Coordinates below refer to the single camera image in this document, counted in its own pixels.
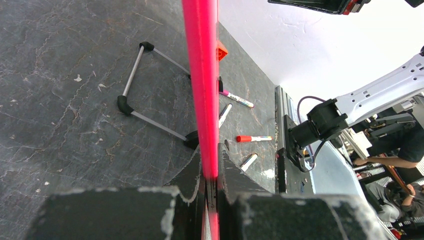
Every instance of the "white marker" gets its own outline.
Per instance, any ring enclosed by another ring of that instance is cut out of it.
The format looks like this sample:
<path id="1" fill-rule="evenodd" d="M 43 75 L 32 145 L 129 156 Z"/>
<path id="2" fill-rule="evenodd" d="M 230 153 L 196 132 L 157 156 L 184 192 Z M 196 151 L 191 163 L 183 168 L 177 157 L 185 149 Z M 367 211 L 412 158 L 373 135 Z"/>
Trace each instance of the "white marker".
<path id="1" fill-rule="evenodd" d="M 273 137 L 272 136 L 245 136 L 245 135 L 240 135 L 240 136 L 236 136 L 235 140 L 238 143 L 261 142 L 261 141 L 272 141 Z"/>
<path id="2" fill-rule="evenodd" d="M 252 154 L 242 165 L 241 170 L 245 171 L 249 168 L 250 165 L 258 158 L 258 155 L 256 153 Z"/>
<path id="3" fill-rule="evenodd" d="M 221 127 L 221 125 L 224 123 L 225 118 L 227 117 L 228 113 L 230 112 L 231 108 L 233 107 L 233 105 L 231 103 L 229 103 L 224 111 L 222 111 L 221 116 L 219 117 L 219 122 L 218 122 L 218 128 Z"/>

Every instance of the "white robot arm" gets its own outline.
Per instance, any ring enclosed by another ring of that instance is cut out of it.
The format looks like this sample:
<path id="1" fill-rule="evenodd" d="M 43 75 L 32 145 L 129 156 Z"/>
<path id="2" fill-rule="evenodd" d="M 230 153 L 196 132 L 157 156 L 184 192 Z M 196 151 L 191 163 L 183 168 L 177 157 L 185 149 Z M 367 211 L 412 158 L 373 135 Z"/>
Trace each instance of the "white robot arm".
<path id="1" fill-rule="evenodd" d="M 370 84 L 336 97 L 335 106 L 351 127 L 424 89 L 424 51 Z"/>
<path id="2" fill-rule="evenodd" d="M 424 47 L 411 60 L 370 84 L 315 106 L 308 120 L 287 128 L 290 149 L 318 140 L 331 140 L 342 130 L 392 107 L 424 90 Z"/>

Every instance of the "black mounting plate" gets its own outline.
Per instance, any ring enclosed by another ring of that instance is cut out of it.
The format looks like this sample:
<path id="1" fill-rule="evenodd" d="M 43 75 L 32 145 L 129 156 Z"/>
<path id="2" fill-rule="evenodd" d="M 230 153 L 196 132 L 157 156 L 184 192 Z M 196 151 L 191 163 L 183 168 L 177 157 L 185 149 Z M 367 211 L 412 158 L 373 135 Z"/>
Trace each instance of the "black mounting plate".
<path id="1" fill-rule="evenodd" d="M 296 123 L 288 116 L 284 115 L 283 131 L 284 131 L 284 147 L 278 150 L 278 160 L 283 161 L 289 159 L 300 171 L 306 172 L 308 169 L 305 166 L 305 156 L 303 148 L 296 144 L 289 129 L 296 127 Z"/>
<path id="2" fill-rule="evenodd" d="M 351 0 L 268 0 L 271 4 L 290 5 L 336 15 L 343 14 L 350 2 Z"/>

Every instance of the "red rod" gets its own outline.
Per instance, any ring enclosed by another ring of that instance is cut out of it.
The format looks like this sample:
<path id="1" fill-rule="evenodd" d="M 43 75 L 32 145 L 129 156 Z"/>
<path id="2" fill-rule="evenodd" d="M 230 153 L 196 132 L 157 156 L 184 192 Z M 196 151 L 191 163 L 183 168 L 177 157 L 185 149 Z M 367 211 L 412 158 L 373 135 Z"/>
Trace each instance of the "red rod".
<path id="1" fill-rule="evenodd" d="M 203 175 L 218 177 L 218 1 L 182 0 Z"/>

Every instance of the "white wall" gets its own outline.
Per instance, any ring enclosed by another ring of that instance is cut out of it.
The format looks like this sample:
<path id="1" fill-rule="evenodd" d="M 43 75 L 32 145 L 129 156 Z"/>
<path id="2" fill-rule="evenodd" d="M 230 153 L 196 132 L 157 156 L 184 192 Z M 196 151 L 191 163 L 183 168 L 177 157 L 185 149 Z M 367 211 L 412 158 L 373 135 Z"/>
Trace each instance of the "white wall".
<path id="1" fill-rule="evenodd" d="M 220 0 L 219 10 L 224 27 L 296 102 L 353 91 L 424 46 L 424 4 L 412 8 L 404 0 L 372 0 L 348 16 L 267 0 Z M 305 101 L 302 112 L 315 104 Z"/>

